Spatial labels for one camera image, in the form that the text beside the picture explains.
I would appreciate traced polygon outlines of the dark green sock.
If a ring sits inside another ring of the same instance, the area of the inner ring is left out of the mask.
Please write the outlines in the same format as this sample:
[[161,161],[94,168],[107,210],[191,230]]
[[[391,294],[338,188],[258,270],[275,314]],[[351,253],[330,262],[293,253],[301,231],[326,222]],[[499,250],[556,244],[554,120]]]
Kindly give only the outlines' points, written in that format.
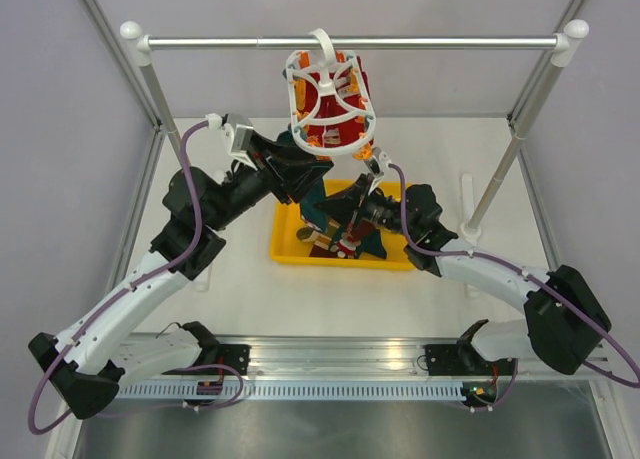
[[362,234],[340,228],[332,239],[330,251],[337,257],[346,259],[359,259],[362,254],[369,254],[381,260],[387,259],[387,250],[377,228],[365,229]]
[[[290,142],[292,144],[295,144],[293,134],[290,128],[287,128],[285,131],[279,133],[276,141],[280,143]],[[321,159],[318,156],[314,156],[314,155],[312,156],[313,156],[313,159],[330,160],[330,159]],[[310,227],[314,227],[319,231],[325,231],[327,229],[328,218],[327,218],[327,215],[325,215],[323,212],[315,208],[315,204],[319,201],[324,200],[326,197],[327,195],[326,195],[326,189],[325,189],[324,177],[323,177],[318,183],[316,183],[313,186],[313,188],[309,191],[309,193],[299,203],[296,203],[300,207],[300,215],[302,220],[308,223]]]

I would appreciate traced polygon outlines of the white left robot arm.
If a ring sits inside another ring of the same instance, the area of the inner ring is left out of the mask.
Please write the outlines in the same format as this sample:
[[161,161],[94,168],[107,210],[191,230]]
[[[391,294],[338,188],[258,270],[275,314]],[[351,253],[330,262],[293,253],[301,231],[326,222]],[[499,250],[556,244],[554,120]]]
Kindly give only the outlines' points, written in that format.
[[169,221],[130,275],[72,326],[55,335],[40,332],[29,342],[44,371],[36,390],[51,384],[68,407],[66,416],[92,418],[122,389],[158,374],[226,367],[219,341],[198,321],[133,347],[123,342],[212,264],[226,245],[220,231],[268,195],[300,202],[333,167],[328,158],[258,133],[249,137],[248,156],[216,182],[182,153],[163,198]]

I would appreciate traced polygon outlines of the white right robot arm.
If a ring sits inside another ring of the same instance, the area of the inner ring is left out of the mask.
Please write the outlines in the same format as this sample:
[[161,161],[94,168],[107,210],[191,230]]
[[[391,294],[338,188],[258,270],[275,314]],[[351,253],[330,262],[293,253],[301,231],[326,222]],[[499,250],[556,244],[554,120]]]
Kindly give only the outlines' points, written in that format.
[[536,357],[554,371],[574,374],[611,329],[611,322],[582,274],[567,265],[555,270],[509,263],[448,230],[431,186],[413,184],[399,199],[371,191],[371,176],[316,203],[344,226],[361,222],[404,235],[404,252],[418,270],[470,285],[503,301],[522,319],[481,319],[457,341],[459,367],[478,374],[491,362]]

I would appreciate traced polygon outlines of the beige striped sock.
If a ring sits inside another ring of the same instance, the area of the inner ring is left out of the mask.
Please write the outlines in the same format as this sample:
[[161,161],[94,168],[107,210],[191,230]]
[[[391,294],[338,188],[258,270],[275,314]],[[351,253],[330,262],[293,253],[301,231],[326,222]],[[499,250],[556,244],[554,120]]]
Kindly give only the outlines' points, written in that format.
[[332,249],[332,237],[327,233],[311,227],[302,227],[296,231],[296,238],[302,243],[311,245],[310,257],[340,258],[340,255]]

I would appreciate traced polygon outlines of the white clip sock hanger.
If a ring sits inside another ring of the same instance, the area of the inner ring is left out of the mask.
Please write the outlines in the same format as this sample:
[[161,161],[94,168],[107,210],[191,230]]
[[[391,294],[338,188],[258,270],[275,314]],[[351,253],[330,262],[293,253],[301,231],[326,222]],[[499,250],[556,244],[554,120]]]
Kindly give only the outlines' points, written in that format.
[[320,49],[294,51],[283,71],[293,141],[321,159],[369,161],[377,117],[361,59],[352,50],[335,49],[321,28],[311,36]]

